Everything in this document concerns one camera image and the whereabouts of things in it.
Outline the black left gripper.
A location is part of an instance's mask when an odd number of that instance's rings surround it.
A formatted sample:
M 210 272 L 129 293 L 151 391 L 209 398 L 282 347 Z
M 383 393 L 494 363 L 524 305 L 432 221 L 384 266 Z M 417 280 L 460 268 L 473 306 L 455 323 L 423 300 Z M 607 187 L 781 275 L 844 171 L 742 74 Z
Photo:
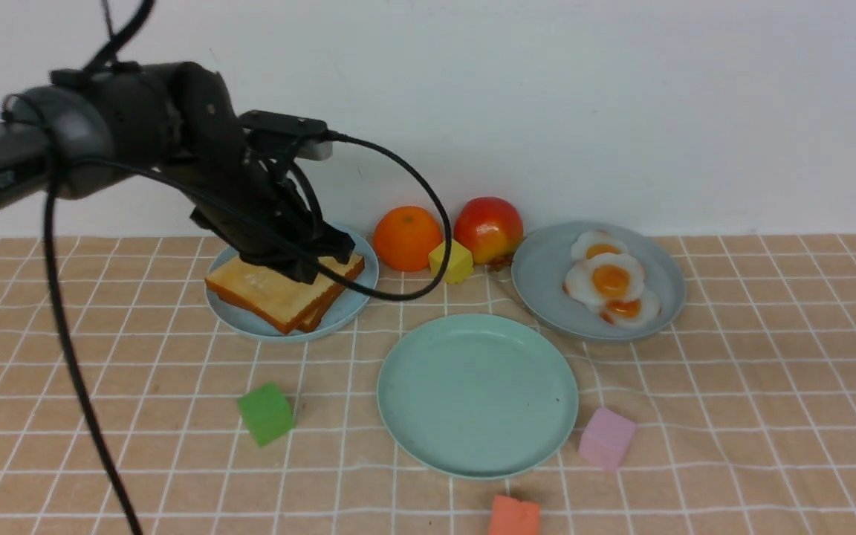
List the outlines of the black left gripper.
M 314 283 L 323 259 L 348 264 L 354 239 L 324 224 L 296 159 L 255 155 L 224 78 L 196 63 L 167 68 L 181 116 L 183 151 L 164 174 L 194 189 L 192 220 L 237 250 L 244 263 L 296 283 Z

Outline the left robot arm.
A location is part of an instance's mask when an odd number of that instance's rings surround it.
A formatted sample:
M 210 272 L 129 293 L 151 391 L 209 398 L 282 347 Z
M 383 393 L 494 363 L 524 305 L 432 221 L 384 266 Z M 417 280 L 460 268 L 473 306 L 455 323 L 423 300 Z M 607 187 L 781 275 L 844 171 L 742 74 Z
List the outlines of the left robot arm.
M 197 226 L 234 247 L 241 260 L 299 283 L 318 270 L 302 258 L 354 253 L 348 233 L 322 219 L 298 192 L 292 163 L 331 155 L 320 120 L 234 111 L 223 77 L 196 63 L 130 65 L 85 74 L 60 70 L 0 113 L 0 210 L 43 192 L 78 200 L 139 169 L 159 169 L 186 187 Z

